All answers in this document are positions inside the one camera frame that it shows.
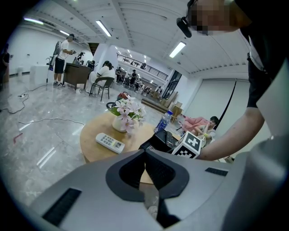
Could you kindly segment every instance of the floor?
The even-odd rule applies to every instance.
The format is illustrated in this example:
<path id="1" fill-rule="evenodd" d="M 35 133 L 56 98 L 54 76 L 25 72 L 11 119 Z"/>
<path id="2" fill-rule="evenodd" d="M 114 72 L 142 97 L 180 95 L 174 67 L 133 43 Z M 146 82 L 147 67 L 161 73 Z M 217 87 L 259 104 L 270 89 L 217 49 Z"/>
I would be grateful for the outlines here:
<path id="1" fill-rule="evenodd" d="M 138 100 L 142 99 L 129 89 L 113 84 L 110 100 L 107 92 L 89 96 L 83 85 L 77 90 L 67 85 L 65 88 L 52 86 L 51 83 L 35 84 L 29 75 L 10 78 L 6 88 L 0 92 L 0 109 L 8 108 L 16 112 L 23 107 L 28 97 L 18 95 L 45 85 L 35 91 L 27 92 L 25 108 L 21 112 L 9 114 L 7 110 L 0 113 L 0 172 L 9 192 L 20 202 L 29 205 L 45 189 L 60 178 L 85 164 L 80 149 L 79 136 L 82 124 L 72 121 L 43 120 L 24 125 L 18 121 L 29 123 L 44 118 L 70 119 L 83 124 L 106 110 L 106 103 L 116 100 L 120 92 L 126 91 Z M 162 114 L 152 108 L 145 107 L 145 120 L 156 126 Z M 167 130 L 175 132 L 177 125 L 169 124 Z M 45 154 L 51 153 L 48 161 L 43 160 Z M 156 204 L 157 195 L 151 198 Z"/>

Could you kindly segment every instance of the staircase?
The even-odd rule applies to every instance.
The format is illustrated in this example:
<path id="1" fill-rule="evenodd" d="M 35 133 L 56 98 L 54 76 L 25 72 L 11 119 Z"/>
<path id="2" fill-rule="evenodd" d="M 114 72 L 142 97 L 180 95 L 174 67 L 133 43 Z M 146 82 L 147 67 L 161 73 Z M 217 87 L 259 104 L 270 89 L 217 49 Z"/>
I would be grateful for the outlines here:
<path id="1" fill-rule="evenodd" d="M 92 55 L 94 56 L 94 53 L 98 47 L 99 43 L 89 43 L 89 48 L 91 50 Z"/>
<path id="2" fill-rule="evenodd" d="M 165 106 L 161 105 L 160 103 L 154 102 L 150 99 L 143 98 L 141 100 L 141 103 L 146 105 L 146 106 L 149 106 L 151 108 L 154 108 L 155 110 L 162 112 L 162 113 L 166 113 L 168 111 L 168 108 L 166 108 Z"/>

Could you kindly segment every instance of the flower vase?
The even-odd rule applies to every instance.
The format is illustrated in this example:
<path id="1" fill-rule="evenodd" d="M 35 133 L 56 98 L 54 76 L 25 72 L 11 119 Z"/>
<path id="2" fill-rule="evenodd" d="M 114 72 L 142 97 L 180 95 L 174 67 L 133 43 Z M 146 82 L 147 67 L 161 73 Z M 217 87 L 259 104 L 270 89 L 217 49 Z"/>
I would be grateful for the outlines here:
<path id="1" fill-rule="evenodd" d="M 126 130 L 121 130 L 121 120 L 119 120 L 117 117 L 114 118 L 113 122 L 112 122 L 112 127 L 119 132 L 126 132 Z"/>

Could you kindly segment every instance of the electrical wire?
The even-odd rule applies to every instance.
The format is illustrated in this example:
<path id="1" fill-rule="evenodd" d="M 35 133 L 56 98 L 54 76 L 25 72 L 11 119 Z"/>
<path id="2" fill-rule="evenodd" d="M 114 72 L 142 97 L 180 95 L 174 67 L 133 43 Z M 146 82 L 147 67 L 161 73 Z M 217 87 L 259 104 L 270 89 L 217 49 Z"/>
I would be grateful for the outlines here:
<path id="1" fill-rule="evenodd" d="M 46 85 L 39 86 L 39 87 L 37 87 L 37 88 L 35 88 L 35 89 L 33 89 L 33 90 L 27 90 L 27 91 L 25 91 L 24 93 L 22 93 L 21 96 L 24 95 L 26 92 L 33 92 L 33 91 L 35 91 L 36 89 L 41 88 L 41 87 L 45 87 L 45 86 L 47 86 L 47 84 L 46 84 Z M 24 122 L 19 121 L 19 118 L 20 118 L 20 115 L 21 115 L 21 113 L 22 113 L 22 110 L 25 108 L 24 102 L 29 99 L 29 95 L 26 94 L 26 96 L 28 96 L 28 97 L 22 101 L 23 107 L 22 107 L 21 109 L 19 109 L 18 111 L 10 112 L 8 108 L 0 109 L 0 111 L 7 110 L 10 114 L 16 114 L 17 112 L 20 112 L 20 114 L 19 114 L 19 116 L 18 116 L 18 122 L 21 123 L 21 124 L 24 124 L 24 125 L 28 125 L 28 124 L 32 124 L 32 123 L 38 123 L 38 122 L 41 122 L 41 121 L 44 121 L 44 120 L 63 120 L 63 121 L 72 121 L 72 122 L 74 122 L 74 123 L 82 124 L 83 126 L 85 126 L 85 124 L 83 124 L 83 123 L 81 123 L 81 122 L 77 122 L 77 121 L 70 120 L 70 119 L 62 119 L 62 118 L 44 118 L 44 119 L 42 119 L 42 120 L 33 121 L 33 122 L 29 122 L 29 123 L 24 123 Z"/>

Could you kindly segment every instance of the round wooden table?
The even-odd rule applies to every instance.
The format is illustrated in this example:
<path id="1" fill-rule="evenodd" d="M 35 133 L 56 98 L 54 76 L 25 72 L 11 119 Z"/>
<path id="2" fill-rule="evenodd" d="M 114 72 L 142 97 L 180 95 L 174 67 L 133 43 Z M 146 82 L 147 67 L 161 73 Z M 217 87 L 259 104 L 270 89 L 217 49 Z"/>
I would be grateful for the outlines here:
<path id="1" fill-rule="evenodd" d="M 118 132 L 112 127 L 115 117 L 116 115 L 107 112 L 95 117 L 83 127 L 80 134 L 80 146 L 87 163 L 118 155 L 95 141 L 96 135 L 101 132 L 124 143 L 125 148 L 122 153 L 138 150 L 141 144 L 154 135 L 154 127 L 147 123 L 139 127 L 134 134 Z M 148 184 L 153 183 L 146 170 L 140 181 Z"/>

